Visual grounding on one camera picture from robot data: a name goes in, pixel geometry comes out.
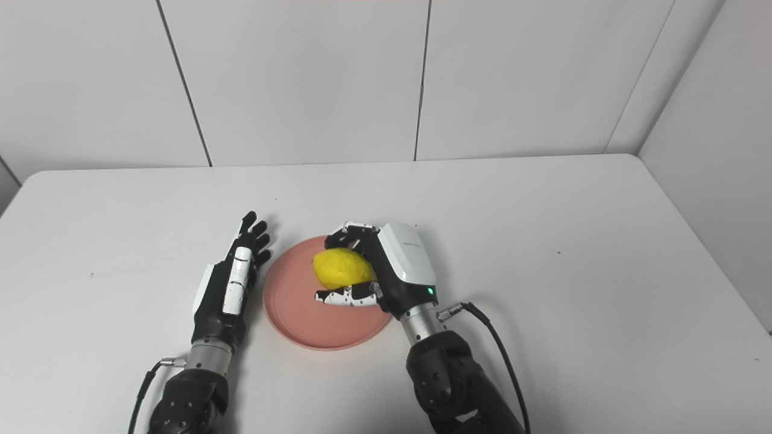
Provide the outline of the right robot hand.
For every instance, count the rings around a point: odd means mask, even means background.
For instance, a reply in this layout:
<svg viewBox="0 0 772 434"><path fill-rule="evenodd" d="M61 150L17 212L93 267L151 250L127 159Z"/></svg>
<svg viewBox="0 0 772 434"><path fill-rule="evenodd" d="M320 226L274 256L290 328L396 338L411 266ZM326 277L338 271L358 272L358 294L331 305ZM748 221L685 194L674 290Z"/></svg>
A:
<svg viewBox="0 0 772 434"><path fill-rule="evenodd" d="M361 283L318 291L316 302L338 307L378 306L400 319L418 307L438 307L437 276L414 226L346 222L324 240L324 250L358 253L372 273Z"/></svg>

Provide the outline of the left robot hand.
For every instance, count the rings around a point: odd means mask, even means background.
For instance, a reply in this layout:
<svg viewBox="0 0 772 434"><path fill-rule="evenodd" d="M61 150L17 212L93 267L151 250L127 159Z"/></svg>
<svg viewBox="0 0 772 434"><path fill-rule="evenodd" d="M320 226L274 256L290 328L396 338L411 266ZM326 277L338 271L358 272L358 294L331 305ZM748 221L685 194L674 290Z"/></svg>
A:
<svg viewBox="0 0 772 434"><path fill-rule="evenodd" d="M244 215L226 257L209 267L194 312L191 343L217 339L237 349L245 337L245 309L259 270L271 258L268 225L253 210Z"/></svg>

